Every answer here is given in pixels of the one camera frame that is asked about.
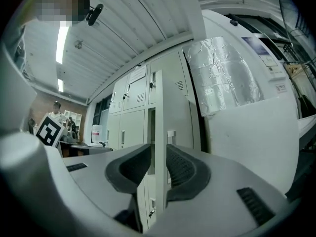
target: paper sign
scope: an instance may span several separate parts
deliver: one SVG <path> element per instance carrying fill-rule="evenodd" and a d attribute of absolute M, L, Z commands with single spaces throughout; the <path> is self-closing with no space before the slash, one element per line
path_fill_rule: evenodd
<path fill-rule="evenodd" d="M 276 91 L 277 91 L 278 94 L 286 92 L 287 90 L 286 90 L 285 84 L 284 83 L 277 84 L 276 85 Z"/>
<path fill-rule="evenodd" d="M 265 63 L 267 67 L 277 66 L 272 56 L 266 51 L 266 49 L 261 45 L 258 38 L 255 37 L 241 37 L 244 41 L 248 43 L 249 46 L 259 55 L 261 60 Z"/>
<path fill-rule="evenodd" d="M 254 37 L 241 37 L 246 41 L 249 46 L 258 54 L 258 55 L 269 55 L 268 51 L 261 45 L 261 42 L 258 38 Z"/>
<path fill-rule="evenodd" d="M 259 55 L 259 57 L 267 67 L 277 66 L 277 63 L 274 61 L 271 55 Z"/>
<path fill-rule="evenodd" d="M 130 73 L 129 83 L 133 83 L 146 75 L 146 66 L 141 68 L 136 68 L 132 73 Z"/>

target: ceiling light fixture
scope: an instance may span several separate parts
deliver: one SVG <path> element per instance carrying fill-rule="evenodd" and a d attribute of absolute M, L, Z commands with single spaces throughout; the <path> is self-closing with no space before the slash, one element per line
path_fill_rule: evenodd
<path fill-rule="evenodd" d="M 57 40 L 56 61 L 63 64 L 63 53 L 69 27 L 60 27 Z"/>
<path fill-rule="evenodd" d="M 58 90 L 60 91 L 60 92 L 64 92 L 64 82 L 63 82 L 63 80 L 60 80 L 60 79 L 57 79 L 58 80 Z"/>

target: black and white square marker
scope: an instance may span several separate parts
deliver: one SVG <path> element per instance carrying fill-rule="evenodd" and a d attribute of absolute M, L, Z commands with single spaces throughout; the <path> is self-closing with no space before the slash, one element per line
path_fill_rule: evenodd
<path fill-rule="evenodd" d="M 55 147 L 63 134 L 64 126 L 46 114 L 39 124 L 36 136 L 47 146 Z"/>

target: black vent grille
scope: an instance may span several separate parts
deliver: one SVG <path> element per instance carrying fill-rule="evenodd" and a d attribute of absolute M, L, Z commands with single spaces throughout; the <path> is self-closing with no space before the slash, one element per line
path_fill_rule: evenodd
<path fill-rule="evenodd" d="M 79 163 L 79 164 L 67 166 L 67 169 L 69 172 L 82 169 L 82 168 L 87 168 L 87 165 L 85 165 L 84 163 Z"/>
<path fill-rule="evenodd" d="M 243 188 L 237 190 L 237 193 L 259 226 L 275 215 L 253 189 Z"/>
<path fill-rule="evenodd" d="M 183 81 L 175 82 L 179 90 L 184 90 Z"/>

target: person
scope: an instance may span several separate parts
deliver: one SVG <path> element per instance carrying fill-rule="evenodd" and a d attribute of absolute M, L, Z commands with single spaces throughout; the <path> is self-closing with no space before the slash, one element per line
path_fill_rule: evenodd
<path fill-rule="evenodd" d="M 53 105 L 53 111 L 49 113 L 49 115 L 58 123 L 63 124 L 63 122 L 66 122 L 66 127 L 68 127 L 69 120 L 67 117 L 60 112 L 61 104 L 57 101 L 55 101 Z"/>
<path fill-rule="evenodd" d="M 28 121 L 28 125 L 29 125 L 29 133 L 34 134 L 35 120 L 33 118 L 30 118 Z"/>
<path fill-rule="evenodd" d="M 24 0 L 20 13 L 7 25 L 2 41 L 20 72 L 25 67 L 24 32 L 28 22 L 38 19 L 58 26 L 71 26 L 85 19 L 90 0 Z"/>
<path fill-rule="evenodd" d="M 69 131 L 72 131 L 73 133 L 75 133 L 75 139 L 77 140 L 78 139 L 78 133 L 77 133 L 77 128 L 76 128 L 76 124 L 75 122 L 73 121 L 73 118 L 72 117 L 69 117 L 69 127 L 68 127 L 68 130 Z"/>

